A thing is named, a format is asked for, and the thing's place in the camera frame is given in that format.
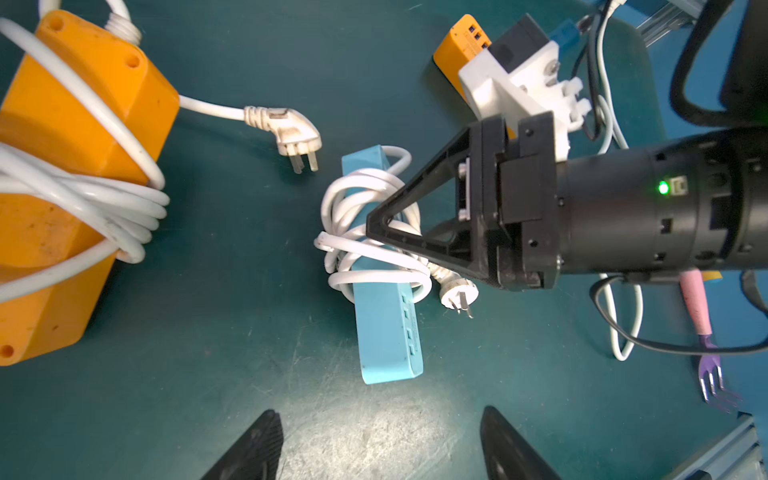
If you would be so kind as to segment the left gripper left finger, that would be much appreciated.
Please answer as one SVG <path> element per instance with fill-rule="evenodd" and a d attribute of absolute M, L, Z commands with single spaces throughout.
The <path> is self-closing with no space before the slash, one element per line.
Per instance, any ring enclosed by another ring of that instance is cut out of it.
<path fill-rule="evenodd" d="M 284 433 L 278 412 L 265 410 L 206 472 L 202 480 L 275 480 Z"/>

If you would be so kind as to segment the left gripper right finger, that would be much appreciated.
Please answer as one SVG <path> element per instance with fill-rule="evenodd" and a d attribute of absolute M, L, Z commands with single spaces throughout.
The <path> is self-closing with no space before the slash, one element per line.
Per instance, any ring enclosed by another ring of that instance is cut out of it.
<path fill-rule="evenodd" d="M 483 411 L 480 439 L 489 479 L 561 479 L 493 406 L 486 406 Z"/>

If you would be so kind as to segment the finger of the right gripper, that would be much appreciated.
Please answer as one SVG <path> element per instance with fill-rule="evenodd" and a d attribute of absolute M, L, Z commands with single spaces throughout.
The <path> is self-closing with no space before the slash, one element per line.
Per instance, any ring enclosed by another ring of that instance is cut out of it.
<path fill-rule="evenodd" d="M 483 160 L 503 152 L 507 142 L 500 116 L 464 127 L 375 207 L 366 221 L 368 236 L 498 288 L 481 183 Z"/>

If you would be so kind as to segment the teal power strip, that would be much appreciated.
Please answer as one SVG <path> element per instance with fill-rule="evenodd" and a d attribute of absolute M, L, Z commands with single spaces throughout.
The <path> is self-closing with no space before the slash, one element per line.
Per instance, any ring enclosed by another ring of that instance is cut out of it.
<path fill-rule="evenodd" d="M 390 167 L 381 146 L 342 157 L 342 172 Z M 352 271 L 394 270 L 395 266 L 366 257 Z M 357 283 L 352 285 L 363 381 L 367 385 L 409 380 L 424 371 L 413 293 L 407 283 Z"/>

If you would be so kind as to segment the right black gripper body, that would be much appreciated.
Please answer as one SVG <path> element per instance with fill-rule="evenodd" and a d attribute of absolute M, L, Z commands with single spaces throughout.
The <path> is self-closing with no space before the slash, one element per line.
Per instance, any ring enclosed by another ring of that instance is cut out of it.
<path fill-rule="evenodd" d="M 501 289 L 550 289 L 562 275 L 647 282 L 767 266 L 763 127 L 559 162 L 542 114 L 483 160 L 481 187 Z"/>

